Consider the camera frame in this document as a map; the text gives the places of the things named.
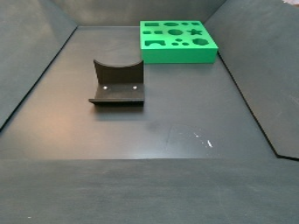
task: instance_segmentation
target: black holder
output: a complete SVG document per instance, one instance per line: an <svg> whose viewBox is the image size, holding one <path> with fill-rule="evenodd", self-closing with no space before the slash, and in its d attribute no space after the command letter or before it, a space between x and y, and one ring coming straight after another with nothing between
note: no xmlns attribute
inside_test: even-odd
<svg viewBox="0 0 299 224"><path fill-rule="evenodd" d="M145 104L145 62L131 66L109 66L94 60L98 92L94 104Z"/></svg>

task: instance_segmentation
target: star-shaped hole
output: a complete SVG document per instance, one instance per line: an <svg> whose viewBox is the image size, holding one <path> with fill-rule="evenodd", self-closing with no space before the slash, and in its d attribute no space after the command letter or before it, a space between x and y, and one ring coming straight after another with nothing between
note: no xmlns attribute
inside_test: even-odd
<svg viewBox="0 0 299 224"><path fill-rule="evenodd" d="M191 31L189 32L191 33L191 35L197 35L197 34L202 35L202 31L198 31L195 29L191 29Z"/></svg>

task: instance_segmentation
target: gray floor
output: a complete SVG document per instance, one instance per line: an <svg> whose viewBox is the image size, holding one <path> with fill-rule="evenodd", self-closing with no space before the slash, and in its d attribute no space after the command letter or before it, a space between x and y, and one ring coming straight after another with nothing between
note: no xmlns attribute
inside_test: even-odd
<svg viewBox="0 0 299 224"><path fill-rule="evenodd" d="M81 27L0 134L0 158L274 158L221 59L146 65L145 107L95 108L93 60L141 60L138 27Z"/></svg>

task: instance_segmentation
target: circular hole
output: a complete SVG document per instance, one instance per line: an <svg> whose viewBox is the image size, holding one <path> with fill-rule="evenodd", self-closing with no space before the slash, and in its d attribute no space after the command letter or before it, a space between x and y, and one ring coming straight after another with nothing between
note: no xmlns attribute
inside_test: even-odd
<svg viewBox="0 0 299 224"><path fill-rule="evenodd" d="M197 38L193 40L193 43L199 46L206 46L210 42L205 38Z"/></svg>
<svg viewBox="0 0 299 224"><path fill-rule="evenodd" d="M181 31L181 30L170 30L169 33L173 34L173 35L182 35L183 31Z"/></svg>

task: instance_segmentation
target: shape sorter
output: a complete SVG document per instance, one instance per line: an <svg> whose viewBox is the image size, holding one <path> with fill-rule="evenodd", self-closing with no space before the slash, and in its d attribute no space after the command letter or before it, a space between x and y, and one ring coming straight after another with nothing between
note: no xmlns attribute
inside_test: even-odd
<svg viewBox="0 0 299 224"><path fill-rule="evenodd" d="M145 63L214 63L218 46L201 21L142 21Z"/></svg>

